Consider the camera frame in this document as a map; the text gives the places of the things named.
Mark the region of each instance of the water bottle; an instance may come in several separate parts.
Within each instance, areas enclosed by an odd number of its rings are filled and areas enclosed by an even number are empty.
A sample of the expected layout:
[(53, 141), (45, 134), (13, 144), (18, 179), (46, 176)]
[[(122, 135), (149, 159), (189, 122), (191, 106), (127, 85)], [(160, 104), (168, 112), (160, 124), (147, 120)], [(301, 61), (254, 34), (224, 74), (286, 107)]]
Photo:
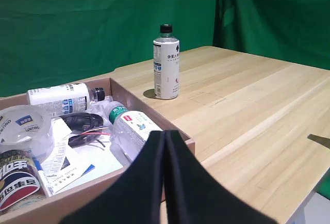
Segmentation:
[(83, 112), (105, 97), (102, 87), (90, 89), (84, 83), (28, 90), (26, 95), (30, 105), (45, 109), (51, 118)]
[(125, 108), (113, 101), (104, 109), (105, 115), (113, 124), (111, 141), (117, 141), (126, 156), (133, 161), (153, 130), (162, 129), (145, 113)]
[(160, 37), (154, 40), (155, 95), (174, 99), (179, 94), (179, 40), (172, 36), (170, 24), (160, 26)]

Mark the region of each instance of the open cardboard box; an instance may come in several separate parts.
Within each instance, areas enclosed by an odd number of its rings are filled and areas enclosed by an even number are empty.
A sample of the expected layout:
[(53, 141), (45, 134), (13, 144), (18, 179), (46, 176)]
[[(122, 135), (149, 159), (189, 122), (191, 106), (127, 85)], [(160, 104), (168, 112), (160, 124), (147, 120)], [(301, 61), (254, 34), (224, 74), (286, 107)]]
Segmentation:
[[(147, 114), (163, 130), (179, 130), (189, 149), (195, 152), (194, 141), (171, 122), (166, 120), (154, 109), (143, 103), (135, 95), (109, 77), (85, 82), (90, 88), (103, 87), (106, 95), (112, 95), (114, 101), (121, 102), (129, 110), (139, 110)], [(0, 110), (27, 104), (25, 94), (0, 99)], [(66, 190), (55, 196), (46, 198), (30, 206), (0, 216), (0, 222), (5, 223), (58, 223), (64, 216), (84, 206), (100, 195), (126, 168), (119, 169), (88, 183)]]

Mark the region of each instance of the black object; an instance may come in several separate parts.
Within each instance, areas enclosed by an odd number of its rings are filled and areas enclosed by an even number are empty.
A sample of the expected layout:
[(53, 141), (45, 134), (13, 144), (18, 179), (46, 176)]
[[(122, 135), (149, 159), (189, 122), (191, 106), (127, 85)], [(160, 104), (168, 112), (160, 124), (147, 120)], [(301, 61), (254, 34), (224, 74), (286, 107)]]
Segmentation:
[(170, 224), (276, 223), (212, 178), (178, 131), (151, 132), (124, 174), (61, 223), (158, 224), (163, 183)]
[(172, 32), (173, 32), (172, 24), (162, 24), (160, 26), (160, 33), (172, 33)]
[[(90, 113), (72, 113), (65, 116), (60, 116), (67, 124), (67, 126), (71, 130), (77, 130), (80, 132), (85, 132), (87, 130), (100, 127), (103, 125), (103, 118), (97, 114), (90, 114)], [(76, 147), (81, 146), (86, 143), (90, 143), (92, 141), (97, 140), (99, 134), (83, 134), (83, 135), (76, 135), (69, 138), (69, 146)]]
[(104, 89), (102, 87), (95, 88), (95, 90), (93, 90), (93, 95), (94, 95), (94, 99), (97, 99), (97, 101), (104, 100), (105, 98)]

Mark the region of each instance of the clear packing tape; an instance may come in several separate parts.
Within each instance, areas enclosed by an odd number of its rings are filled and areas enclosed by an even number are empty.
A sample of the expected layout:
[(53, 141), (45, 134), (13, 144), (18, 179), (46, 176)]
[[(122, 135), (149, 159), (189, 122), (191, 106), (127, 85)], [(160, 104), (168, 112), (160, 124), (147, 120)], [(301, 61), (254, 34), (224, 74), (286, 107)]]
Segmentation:
[(51, 119), (45, 110), (18, 105), (0, 111), (0, 153), (24, 150), (42, 162), (53, 148)]

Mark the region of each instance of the table surface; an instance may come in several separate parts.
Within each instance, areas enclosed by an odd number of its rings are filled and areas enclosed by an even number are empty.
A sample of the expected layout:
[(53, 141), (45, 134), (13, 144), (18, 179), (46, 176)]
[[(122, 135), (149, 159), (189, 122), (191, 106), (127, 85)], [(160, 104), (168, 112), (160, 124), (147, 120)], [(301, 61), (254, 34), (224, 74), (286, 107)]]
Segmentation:
[(330, 71), (205, 46), (180, 54), (173, 100), (154, 99), (152, 60), (107, 75), (191, 136), (219, 183), (280, 223), (330, 167), (330, 149), (307, 138), (330, 137)]

